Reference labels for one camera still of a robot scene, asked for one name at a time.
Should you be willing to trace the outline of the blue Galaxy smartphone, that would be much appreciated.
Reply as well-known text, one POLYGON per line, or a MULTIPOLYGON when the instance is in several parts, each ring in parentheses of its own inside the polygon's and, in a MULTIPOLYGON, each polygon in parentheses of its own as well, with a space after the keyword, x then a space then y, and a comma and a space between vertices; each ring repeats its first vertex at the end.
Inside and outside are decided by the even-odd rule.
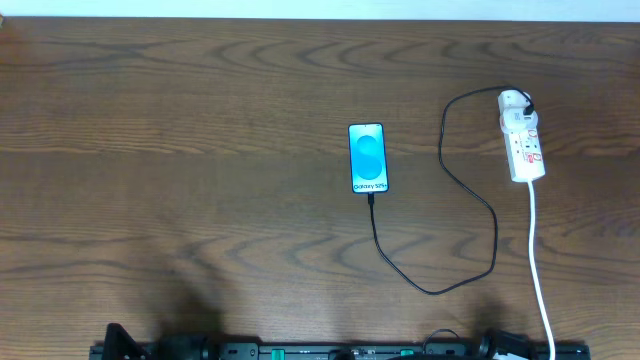
POLYGON ((380 123, 348 127, 352 191, 356 194, 389 190, 384 127, 380 123))

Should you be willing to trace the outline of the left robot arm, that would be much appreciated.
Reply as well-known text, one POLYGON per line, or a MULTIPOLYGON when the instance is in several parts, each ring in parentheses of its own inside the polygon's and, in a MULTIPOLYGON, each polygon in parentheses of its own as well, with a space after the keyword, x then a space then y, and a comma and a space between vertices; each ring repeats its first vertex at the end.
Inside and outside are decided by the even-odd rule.
POLYGON ((206 336, 178 335, 140 345, 117 323, 107 326, 102 360, 218 360, 219 346, 206 336))

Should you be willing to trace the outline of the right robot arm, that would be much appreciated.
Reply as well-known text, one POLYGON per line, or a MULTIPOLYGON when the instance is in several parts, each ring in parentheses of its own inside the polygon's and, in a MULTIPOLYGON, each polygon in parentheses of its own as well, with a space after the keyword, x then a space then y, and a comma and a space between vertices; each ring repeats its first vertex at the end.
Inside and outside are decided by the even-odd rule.
POLYGON ((535 360, 538 355, 526 335, 490 329, 481 338, 476 355, 482 359, 535 360))

